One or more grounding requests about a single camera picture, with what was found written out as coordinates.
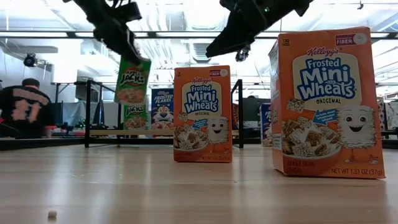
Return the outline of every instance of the blue cereal box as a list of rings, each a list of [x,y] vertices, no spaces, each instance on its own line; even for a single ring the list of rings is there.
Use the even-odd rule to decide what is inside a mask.
[[[151,129],[172,129],[174,120],[174,89],[152,89]]]
[[[260,132],[261,145],[271,146],[272,134],[269,131],[271,128],[271,104],[263,103],[260,107]]]

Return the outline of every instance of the cartoon mini wheat mascot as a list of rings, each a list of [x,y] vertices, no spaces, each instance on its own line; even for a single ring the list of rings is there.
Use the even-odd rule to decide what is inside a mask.
[[[338,109],[338,130],[341,145],[351,149],[346,162],[356,162],[354,149],[369,148],[376,145],[376,127],[374,110],[363,105],[347,105]],[[377,164],[376,158],[369,153],[369,162]]]
[[[209,143],[213,145],[211,152],[215,152],[217,144],[223,144],[228,140],[228,118],[222,116],[209,118],[207,121],[207,135]]]

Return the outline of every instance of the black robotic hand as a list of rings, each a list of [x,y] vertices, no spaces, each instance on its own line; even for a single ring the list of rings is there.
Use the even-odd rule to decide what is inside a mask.
[[[250,44],[262,31],[295,10],[303,16],[313,0],[220,0],[231,13],[221,34],[207,47],[207,57],[237,52],[236,61],[248,56]]]
[[[136,2],[121,5],[122,0],[112,0],[109,6],[105,0],[63,0],[74,1],[87,15],[87,21],[95,26],[94,38],[107,48],[140,65],[140,55],[134,46],[134,33],[127,22],[142,19]]]
[[[109,6],[105,0],[63,0],[74,1],[95,26],[94,37],[116,53],[139,65],[140,56],[134,46],[134,33],[127,22],[141,19],[136,2],[121,6],[122,0]],[[207,57],[237,52],[236,61],[247,58],[250,44],[262,31],[295,10],[303,16],[313,0],[220,0],[220,4],[231,13],[227,26],[207,47]]]

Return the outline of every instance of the ceiling beam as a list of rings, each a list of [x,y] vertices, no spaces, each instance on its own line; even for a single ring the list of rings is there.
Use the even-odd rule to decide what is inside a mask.
[[[4,49],[6,53],[14,54],[57,54],[58,48],[51,46],[12,46]]]

